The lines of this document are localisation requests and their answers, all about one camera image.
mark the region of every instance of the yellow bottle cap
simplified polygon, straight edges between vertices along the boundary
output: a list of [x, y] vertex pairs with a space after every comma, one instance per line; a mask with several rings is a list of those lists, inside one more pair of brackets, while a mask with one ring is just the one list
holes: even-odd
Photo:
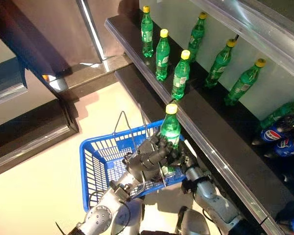
[[167, 114], [176, 114], [177, 112], [177, 105], [176, 104], [168, 104], [166, 106], [166, 113]]
[[258, 59], [258, 60], [256, 61], [255, 65], [256, 65], [257, 67], [262, 68], [262, 67], [264, 67], [264, 66], [266, 65], [266, 60], [265, 60], [265, 59]]
[[160, 37], [166, 38], [168, 36], [168, 33], [168, 30], [164, 28], [160, 31]]
[[227, 40], [227, 42], [226, 42], [226, 45], [227, 45], [228, 47], [234, 47], [235, 44], [236, 44], [235, 39], [229, 39], [229, 40]]
[[149, 6], [143, 6], [143, 12], [144, 13], [149, 13], [150, 12], [150, 7]]
[[182, 51], [182, 54], [181, 54], [181, 58], [183, 60], [188, 60], [188, 58], [190, 57], [191, 53], [189, 50], [184, 50]]
[[201, 20], [206, 19], [206, 18], [207, 18], [207, 13], [206, 13], [206, 12], [201, 12], [200, 15], [199, 15], [199, 18], [200, 18]]

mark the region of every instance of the floor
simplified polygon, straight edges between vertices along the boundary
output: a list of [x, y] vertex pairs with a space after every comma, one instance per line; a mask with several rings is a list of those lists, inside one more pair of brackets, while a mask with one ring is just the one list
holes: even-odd
[[[0, 235], [60, 235], [55, 221], [68, 234], [85, 216], [80, 143], [112, 133], [122, 110], [131, 127], [142, 125], [138, 107], [119, 82], [81, 98], [75, 107], [80, 133], [0, 175]], [[117, 131], [125, 129], [123, 120]], [[179, 185], [147, 195], [145, 204], [141, 231], [173, 233], [181, 206], [201, 210]], [[213, 223], [208, 225], [212, 235], [219, 234]]]

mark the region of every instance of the plastic basket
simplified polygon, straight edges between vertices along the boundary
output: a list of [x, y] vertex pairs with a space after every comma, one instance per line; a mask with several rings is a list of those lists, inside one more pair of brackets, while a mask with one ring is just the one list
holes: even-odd
[[[146, 125], [150, 135], [158, 132], [163, 120]], [[82, 178], [83, 207], [89, 210], [89, 197], [94, 191], [106, 190], [111, 180], [117, 181], [125, 172], [125, 165], [122, 163], [124, 155], [128, 152], [135, 152], [132, 134], [137, 147], [147, 138], [145, 127], [136, 127], [131, 130], [113, 133], [106, 136], [99, 136], [87, 139], [80, 145], [80, 166]], [[179, 168], [176, 169], [173, 177], [166, 178], [166, 185], [173, 185], [185, 178]], [[163, 183], [146, 181], [146, 188], [138, 196], [164, 187]], [[135, 195], [142, 185], [136, 187], [131, 195]], [[91, 198], [91, 206], [100, 199], [98, 194]]]

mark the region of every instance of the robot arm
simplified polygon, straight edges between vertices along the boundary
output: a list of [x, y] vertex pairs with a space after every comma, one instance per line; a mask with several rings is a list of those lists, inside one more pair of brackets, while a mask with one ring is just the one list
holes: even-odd
[[131, 200], [131, 191], [144, 180], [158, 174], [158, 163], [166, 162], [171, 152], [172, 143], [154, 135], [151, 140], [145, 140], [136, 153], [128, 153], [123, 162], [126, 164], [125, 174], [117, 182], [110, 182], [99, 203], [88, 211], [84, 222], [78, 223], [69, 235], [99, 235], [106, 231], [113, 215]]
[[187, 179], [195, 186], [194, 200], [215, 222], [224, 235], [255, 235], [254, 228], [240, 215], [236, 207], [223, 197], [217, 187], [199, 168], [196, 157], [181, 151], [181, 168]]

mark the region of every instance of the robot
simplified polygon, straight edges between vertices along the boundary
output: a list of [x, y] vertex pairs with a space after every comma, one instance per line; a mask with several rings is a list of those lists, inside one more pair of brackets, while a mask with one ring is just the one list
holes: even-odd
[[[174, 149], [160, 133], [154, 134], [145, 140], [135, 153], [125, 155], [123, 163], [126, 172], [117, 181], [111, 181], [110, 187], [104, 192], [98, 204], [92, 207], [82, 223], [78, 223], [69, 235], [99, 235], [111, 225], [112, 218], [126, 207], [133, 215], [119, 232], [125, 234], [125, 229], [132, 231], [129, 234], [138, 234], [141, 210], [137, 206], [141, 200], [130, 196], [130, 192], [139, 184], [151, 180], [159, 174], [160, 165], [178, 166], [188, 180], [187, 189], [192, 191], [194, 200], [209, 214], [223, 235], [256, 235], [254, 228], [239, 213], [238, 209], [223, 197], [211, 179], [200, 169], [196, 157], [191, 153], [183, 141], [179, 142], [178, 149]], [[117, 217], [112, 230], [118, 230]], [[179, 213], [177, 232], [182, 235], [209, 235], [209, 229], [203, 216], [191, 209], [183, 208]]]

